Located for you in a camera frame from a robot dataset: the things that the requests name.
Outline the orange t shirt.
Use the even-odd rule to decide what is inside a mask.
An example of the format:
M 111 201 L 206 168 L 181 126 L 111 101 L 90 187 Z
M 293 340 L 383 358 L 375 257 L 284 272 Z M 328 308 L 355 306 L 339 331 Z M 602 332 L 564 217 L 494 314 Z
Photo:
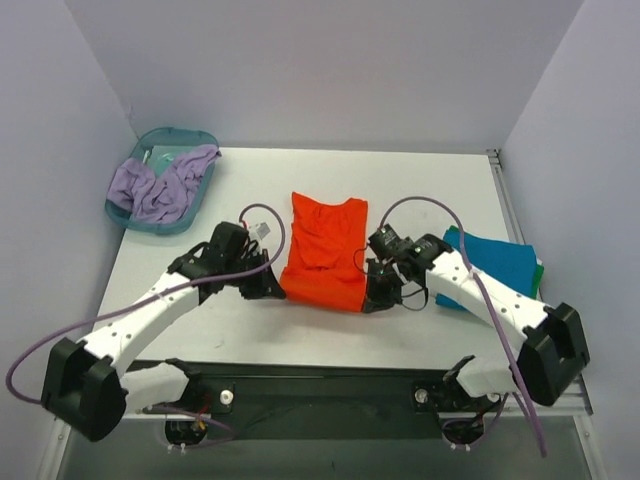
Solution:
M 350 313 L 362 310 L 368 202 L 324 204 L 294 192 L 291 246 L 280 284 L 287 298 Z

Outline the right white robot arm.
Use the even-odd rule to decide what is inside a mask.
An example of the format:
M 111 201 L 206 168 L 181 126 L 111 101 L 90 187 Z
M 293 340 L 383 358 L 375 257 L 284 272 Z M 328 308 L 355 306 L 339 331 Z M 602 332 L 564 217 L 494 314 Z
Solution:
M 444 295 L 498 334 L 507 364 L 476 354 L 459 362 L 442 386 L 451 406 L 465 408 L 482 396 L 519 392 L 551 407 L 588 365 L 582 321 L 568 304 L 551 307 L 513 290 L 431 234 L 412 241 L 376 233 L 367 246 L 376 256 L 376 277 L 405 279 Z

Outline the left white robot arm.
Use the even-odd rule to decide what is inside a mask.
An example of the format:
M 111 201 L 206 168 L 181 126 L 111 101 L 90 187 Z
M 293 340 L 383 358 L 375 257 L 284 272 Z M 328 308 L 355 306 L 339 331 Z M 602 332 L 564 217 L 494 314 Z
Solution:
M 172 358 L 140 370 L 138 355 L 177 319 L 227 286 L 246 300 L 283 299 L 262 240 L 266 223 L 218 224 L 207 242 L 176 258 L 141 297 L 143 307 L 85 335 L 63 338 L 49 353 L 41 404 L 86 439 L 104 439 L 124 415 L 172 404 L 195 409 L 204 395 L 201 372 Z

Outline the purple t shirt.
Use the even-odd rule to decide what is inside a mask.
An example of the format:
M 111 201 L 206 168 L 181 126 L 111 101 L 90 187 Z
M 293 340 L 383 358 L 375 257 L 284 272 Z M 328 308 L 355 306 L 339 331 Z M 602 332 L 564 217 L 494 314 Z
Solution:
M 215 144 L 200 145 L 177 155 L 160 175 L 141 160 L 129 158 L 117 168 L 106 199 L 136 221 L 175 223 L 187 214 L 206 171 L 220 156 Z

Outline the teal plastic basket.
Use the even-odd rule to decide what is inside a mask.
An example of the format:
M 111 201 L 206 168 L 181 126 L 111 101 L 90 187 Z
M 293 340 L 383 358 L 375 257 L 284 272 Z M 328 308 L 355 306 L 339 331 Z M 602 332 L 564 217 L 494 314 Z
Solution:
M 205 131 L 185 130 L 174 127 L 156 128 L 139 138 L 129 158 L 141 160 L 144 164 L 148 165 L 156 175 L 160 175 L 173 162 L 177 155 L 204 144 L 215 144 L 219 147 L 217 139 Z M 161 225 L 136 221 L 130 213 L 117 207 L 107 199 L 105 200 L 105 212 L 116 225 L 126 229 L 157 235 L 176 235 L 183 233 L 192 225 L 200 209 L 214 169 L 215 164 L 206 171 L 204 183 L 200 191 L 196 194 L 194 203 L 187 214 L 175 223 Z

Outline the folded blue t shirt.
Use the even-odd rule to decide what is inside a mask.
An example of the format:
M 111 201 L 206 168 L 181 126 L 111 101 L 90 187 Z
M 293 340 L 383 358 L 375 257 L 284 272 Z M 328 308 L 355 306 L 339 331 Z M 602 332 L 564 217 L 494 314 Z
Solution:
M 538 258 L 531 245 L 464 234 L 470 262 L 511 289 L 526 295 L 531 293 L 532 277 Z

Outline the folded green t shirt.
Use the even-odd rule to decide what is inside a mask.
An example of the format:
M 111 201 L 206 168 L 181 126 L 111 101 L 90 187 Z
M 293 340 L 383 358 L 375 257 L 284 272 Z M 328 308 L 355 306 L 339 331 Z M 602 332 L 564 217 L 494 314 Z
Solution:
M 539 290 L 540 290 L 540 285 L 541 285 L 541 281 L 544 275 L 544 265 L 543 262 L 537 258 L 536 259 L 536 268 L 534 271 L 534 275 L 532 277 L 532 284 L 531 284 L 531 293 L 530 293 L 530 297 L 533 299 L 536 299 L 539 296 Z

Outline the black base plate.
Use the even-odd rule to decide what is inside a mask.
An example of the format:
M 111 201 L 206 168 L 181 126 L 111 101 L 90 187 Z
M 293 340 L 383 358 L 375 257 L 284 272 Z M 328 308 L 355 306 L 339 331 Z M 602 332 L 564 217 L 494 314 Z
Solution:
M 444 370 L 185 363 L 171 407 L 205 414 L 237 440 L 415 440 L 439 437 L 447 416 L 480 435 L 498 401 L 472 398 Z

